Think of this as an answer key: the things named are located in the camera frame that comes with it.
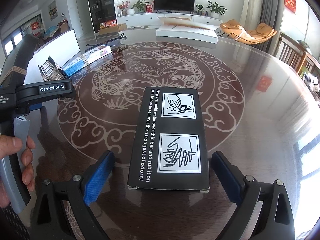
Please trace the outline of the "person's left hand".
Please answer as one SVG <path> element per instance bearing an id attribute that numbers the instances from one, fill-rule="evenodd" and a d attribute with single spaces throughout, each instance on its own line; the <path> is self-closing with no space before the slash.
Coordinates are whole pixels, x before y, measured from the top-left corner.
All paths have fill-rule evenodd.
<path id="1" fill-rule="evenodd" d="M 1 161 L 5 159 L 10 164 L 14 178 L 17 179 L 20 176 L 24 188 L 27 188 L 29 192 L 35 190 L 35 175 L 32 164 L 34 157 L 32 150 L 35 148 L 35 142 L 30 136 L 27 137 L 27 142 L 24 144 L 20 138 L 1 135 Z M 21 171 L 17 157 L 17 153 L 21 149 L 24 149 L 20 157 L 24 167 L 23 171 Z"/>

